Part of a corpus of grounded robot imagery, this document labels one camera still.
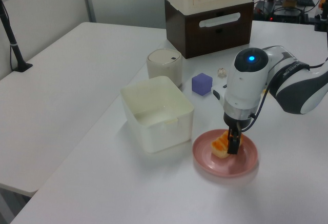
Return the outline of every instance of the pink plate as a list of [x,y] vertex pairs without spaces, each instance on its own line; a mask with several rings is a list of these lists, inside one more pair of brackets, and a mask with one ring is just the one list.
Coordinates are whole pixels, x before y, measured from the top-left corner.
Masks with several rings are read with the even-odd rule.
[[193,154],[198,164],[216,176],[235,177],[250,172],[257,163],[257,149],[254,143],[243,136],[243,143],[237,155],[221,159],[212,154],[211,142],[224,133],[225,129],[211,130],[200,135],[193,144]]

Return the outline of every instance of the plastic bin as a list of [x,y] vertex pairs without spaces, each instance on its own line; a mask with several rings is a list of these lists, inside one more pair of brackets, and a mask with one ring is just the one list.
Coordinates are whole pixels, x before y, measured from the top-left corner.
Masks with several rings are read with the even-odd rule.
[[153,153],[191,138],[194,107],[166,76],[120,91],[128,124],[143,149]]

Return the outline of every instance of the white cup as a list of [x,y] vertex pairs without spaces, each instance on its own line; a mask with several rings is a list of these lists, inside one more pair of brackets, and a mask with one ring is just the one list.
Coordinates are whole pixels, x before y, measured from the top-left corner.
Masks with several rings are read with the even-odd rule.
[[167,76],[179,87],[182,83],[182,56],[171,49],[158,49],[147,57],[148,77]]

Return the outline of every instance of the food item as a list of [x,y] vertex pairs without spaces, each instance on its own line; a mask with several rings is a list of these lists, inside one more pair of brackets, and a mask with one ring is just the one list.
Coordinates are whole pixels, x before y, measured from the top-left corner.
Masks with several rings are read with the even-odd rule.
[[[240,144],[241,146],[243,140],[243,135],[240,137]],[[220,137],[214,140],[211,143],[212,153],[219,158],[226,158],[230,154],[228,154],[228,130],[226,130]]]

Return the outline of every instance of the black stand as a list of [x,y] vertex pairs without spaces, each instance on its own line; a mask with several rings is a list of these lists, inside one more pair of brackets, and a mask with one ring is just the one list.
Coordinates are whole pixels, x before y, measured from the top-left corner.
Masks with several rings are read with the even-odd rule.
[[11,46],[11,48],[12,48],[12,50],[13,50],[15,56],[16,56],[16,59],[17,59],[17,68],[15,68],[13,70],[17,71],[17,72],[24,72],[25,70],[31,68],[33,65],[28,64],[23,60],[21,51],[19,50],[19,47],[17,45],[14,33],[13,33],[11,27],[10,27],[9,20],[7,18],[5,8],[4,8],[2,3],[0,3],[0,18],[1,18],[2,24],[4,25],[7,37],[8,37],[9,42],[10,42],[10,46]]

